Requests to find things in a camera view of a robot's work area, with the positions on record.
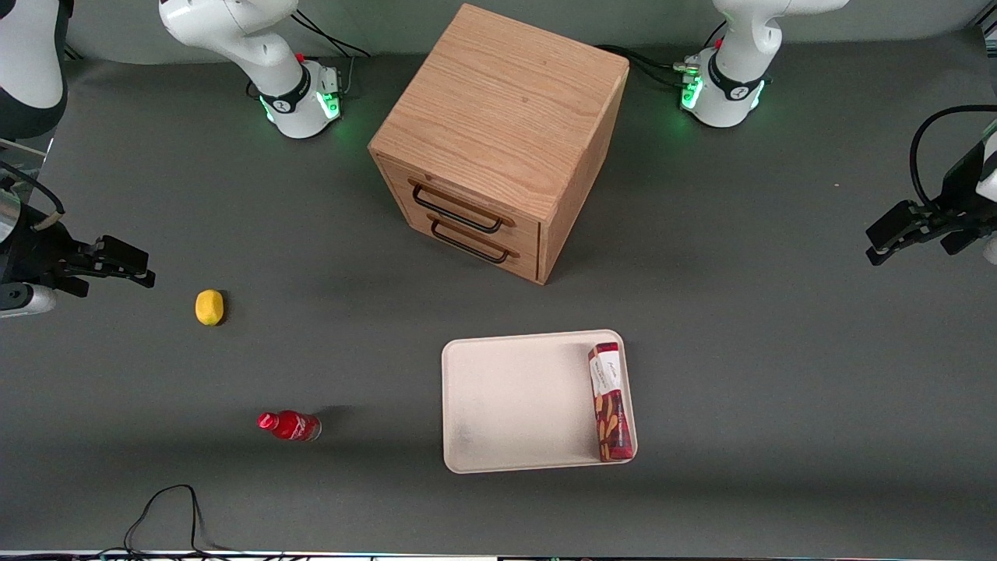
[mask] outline green led light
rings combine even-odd
[[[329,118],[330,121],[339,117],[339,97],[335,94],[323,94],[322,92],[315,92],[315,97],[318,102],[322,104],[322,111],[325,112],[325,116]]]
[[[263,101],[263,96],[259,97],[259,103],[263,106],[263,111],[266,111],[266,120],[273,123],[273,115],[270,115],[270,108],[266,106],[266,102]]]
[[[686,91],[682,94],[682,105],[686,109],[696,107],[696,102],[699,101],[699,94],[702,91],[703,79],[697,77],[696,80],[686,86]]]
[[[758,100],[759,98],[762,97],[762,90],[764,89],[765,89],[765,80],[762,80],[762,83],[758,85],[758,92],[755,92],[755,101],[751,102],[752,109],[758,107]]]

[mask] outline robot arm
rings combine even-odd
[[[945,251],[954,256],[973,242],[997,232],[997,121],[942,181],[941,194],[928,199],[920,188],[917,148],[924,131],[941,117],[967,111],[997,111],[997,106],[954,107],[931,116],[921,125],[911,144],[911,177],[921,198],[901,201],[865,231],[872,247],[865,254],[882,265],[893,254],[914,244],[941,238]],[[997,238],[990,240],[984,257],[997,265]]]
[[[0,138],[37,137],[62,118],[72,13],[73,0],[0,0]]]
[[[10,174],[0,176],[0,317],[49,311],[55,290],[86,296],[90,285],[79,277],[116,277],[153,287],[149,254],[110,236],[77,242],[59,222],[65,211],[58,198],[10,164],[0,162],[0,168]],[[15,179],[52,199],[56,212],[46,217],[22,203],[12,189]]]
[[[339,117],[339,75],[299,60],[276,33],[258,33],[297,5],[297,0],[160,0],[160,17],[180,43],[237,64],[259,90],[267,118],[284,135],[302,139]]]
[[[682,108],[711,127],[740,124],[758,105],[763,76],[783,45],[776,18],[821,14],[842,8],[848,0],[713,0],[727,20],[719,48],[687,57],[684,66],[706,68],[691,78]]]

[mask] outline drawer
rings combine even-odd
[[[427,178],[415,170],[388,160],[379,162],[395,200],[409,223],[414,217],[431,213],[450,224],[462,226],[477,238],[519,253],[536,255],[539,223],[507,211],[498,211],[485,202],[472,202],[457,195],[439,179]]]
[[[412,228],[486,263],[536,282],[536,249],[519,251],[487,239],[433,213],[421,213],[410,220]]]

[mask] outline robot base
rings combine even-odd
[[[686,57],[685,62],[706,68],[706,64],[716,51],[714,48],[704,49],[700,53]],[[759,96],[764,88],[765,81],[754,92],[747,92],[744,99],[731,101],[727,99],[724,90],[713,82],[709,73],[701,72],[682,91],[680,107],[692,113],[704,125],[727,129],[741,124],[748,114],[758,107]]]
[[[339,74],[335,68],[326,68],[315,61],[305,61],[301,66],[311,77],[310,90],[291,113],[280,113],[260,99],[266,109],[266,118],[277,126],[285,137],[306,139],[321,133],[329,123],[340,116]]]

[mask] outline black cable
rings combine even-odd
[[[72,553],[29,553],[26,555],[0,555],[0,561],[76,561]]]
[[[62,201],[60,201],[54,193],[49,191],[49,188],[39,183],[38,180],[3,161],[0,161],[0,168],[7,170],[11,174],[17,176],[21,181],[27,182],[38,191],[41,191],[46,197],[48,197],[49,201],[52,201],[52,204],[56,206],[57,213],[60,215],[64,215],[66,213],[66,209],[62,206]]]
[[[311,31],[312,33],[315,33],[317,35],[320,35],[320,36],[324,37],[327,41],[329,41],[329,43],[332,43],[333,47],[339,49],[339,52],[342,53],[344,57],[349,57],[350,56],[350,54],[347,53],[345,49],[343,49],[341,46],[339,46],[339,43],[336,42],[335,38],[329,37],[328,35],[326,35],[321,30],[319,30],[317,28],[314,28],[314,27],[311,27],[310,25],[306,24],[305,22],[299,20],[297,18],[297,16],[295,16],[294,14],[291,14],[291,19],[294,20],[295,22],[297,22],[297,24],[300,25],[301,27],[307,29],[308,31]]]
[[[624,47],[617,47],[616,45],[596,45],[595,48],[602,49],[603,51],[607,51],[619,55],[621,57],[626,57],[631,60],[638,60],[646,65],[653,66],[655,68],[662,68],[666,70],[672,69],[672,65],[670,64],[660,63],[654,59],[645,57],[644,55],[638,53],[637,51],[633,51]]]
[[[307,21],[308,23],[310,23],[312,25],[312,27],[315,28],[315,31],[321,33],[325,38],[329,39],[330,41],[335,41],[336,43],[339,43],[340,45],[342,45],[342,46],[344,46],[344,47],[346,47],[348,49],[353,49],[354,51],[362,54],[363,56],[365,56],[367,58],[370,58],[371,54],[368,53],[367,51],[361,49],[360,47],[356,47],[354,45],[350,45],[346,41],[341,41],[339,39],[336,39],[335,37],[329,36],[328,33],[322,31],[322,28],[319,27],[318,24],[316,24],[315,22],[313,22],[311,20],[311,18],[309,18],[308,16],[306,16],[304,12],[302,12],[301,10],[296,10],[296,11],[297,11],[298,15],[300,15],[302,18],[304,18],[305,21]]]
[[[299,20],[297,18],[297,16],[301,16],[308,23],[305,23],[305,22]],[[335,37],[329,35],[325,31],[322,31],[322,28],[319,27],[318,25],[316,25],[316,23],[313,22],[311,20],[311,18],[309,18],[308,16],[306,16],[304,14],[304,12],[302,12],[301,10],[297,10],[296,15],[295,14],[291,14],[291,19],[293,19],[295,22],[298,23],[298,25],[304,27],[308,31],[311,31],[312,33],[316,33],[316,34],[321,35],[322,37],[324,37],[327,41],[329,41],[337,49],[339,49],[339,52],[343,53],[344,57],[349,57],[350,55],[345,50],[343,50],[343,47],[346,47],[347,49],[353,49],[354,51],[362,54],[363,56],[365,56],[367,58],[370,58],[370,56],[371,56],[370,53],[368,53],[367,51],[361,49],[360,47],[357,47],[355,45],[351,45],[351,44],[347,43],[346,41],[342,41],[340,39],[336,39]]]
[[[910,181],[914,184],[914,191],[917,193],[917,197],[921,199],[921,203],[923,205],[928,207],[940,218],[948,217],[949,222],[958,221],[958,219],[943,213],[938,205],[931,199],[928,199],[928,196],[924,193],[924,187],[921,185],[921,175],[917,168],[917,150],[920,148],[921,138],[924,137],[924,133],[927,132],[928,128],[931,127],[935,121],[947,115],[954,115],[956,113],[997,113],[997,105],[958,105],[948,109],[943,109],[925,119],[924,123],[918,127],[917,132],[914,133],[914,138],[910,141]]]
[[[630,49],[617,47],[616,45],[596,45],[595,48],[602,49],[603,51],[606,51],[608,53],[613,53],[615,55],[619,55],[621,57],[626,58],[628,61],[630,61],[631,66],[643,72],[644,74],[647,75],[648,78],[654,80],[655,82],[661,84],[662,86],[668,86],[670,88],[679,88],[679,89],[685,88],[685,84],[682,84],[681,82],[670,82],[668,80],[665,80],[664,78],[658,76],[651,70],[652,68],[655,68],[658,70],[671,71],[672,70],[671,65],[665,65],[659,63],[655,60],[645,57],[644,55],[631,51]]]
[[[226,557],[222,557],[220,555],[215,555],[213,553],[204,551],[204,550],[200,549],[199,547],[197,547],[197,543],[196,543],[196,541],[197,541],[197,529],[199,528],[200,531],[201,531],[201,533],[205,533],[205,529],[204,529],[204,515],[201,513],[200,503],[197,502],[197,493],[194,492],[193,487],[191,487],[190,485],[187,485],[185,483],[181,483],[179,485],[171,485],[170,487],[165,487],[163,489],[160,489],[159,491],[156,492],[155,495],[153,495],[153,497],[151,499],[149,499],[149,502],[146,503],[146,507],[142,509],[142,514],[139,515],[139,518],[132,524],[131,527],[129,527],[128,531],[125,532],[125,538],[122,540],[122,545],[124,546],[123,548],[125,549],[125,551],[127,551],[129,553],[129,555],[132,555],[133,557],[136,557],[136,558],[139,558],[139,559],[146,559],[148,557],[144,552],[142,552],[141,550],[135,549],[135,547],[133,546],[133,542],[134,542],[134,539],[135,539],[135,532],[136,532],[136,530],[139,529],[139,526],[142,525],[143,521],[146,520],[146,516],[149,515],[149,510],[153,507],[153,503],[156,502],[156,499],[159,498],[160,495],[162,495],[163,493],[167,493],[169,491],[173,491],[174,489],[186,489],[187,492],[190,493],[190,506],[191,506],[191,514],[190,514],[190,549],[193,551],[193,553],[197,553],[199,555],[202,555],[205,558],[218,559],[220,561],[228,561],[228,558],[226,558]],[[208,545],[211,546],[211,547],[215,547],[215,548],[221,549],[221,548],[219,548],[215,544],[208,543]]]
[[[111,553],[112,551],[118,551],[118,550],[121,550],[121,551],[124,551],[125,553],[128,553],[128,550],[125,549],[124,547],[109,547],[109,548],[107,548],[105,550],[102,550],[102,551],[99,551],[99,552],[97,552],[94,555],[91,555],[89,557],[81,557],[80,560],[81,561],[93,561],[95,559],[100,559],[101,557],[104,557],[104,555],[106,555],[108,553]]]
[[[710,46],[710,41],[713,41],[713,36],[716,35],[718,31],[720,31],[721,29],[723,29],[725,25],[727,25],[727,20],[724,20],[723,23],[721,23],[720,25],[717,26],[717,29],[713,30],[713,33],[711,33],[710,36],[706,38],[706,43],[703,43],[703,46],[701,48],[705,49],[705,48],[709,47]]]

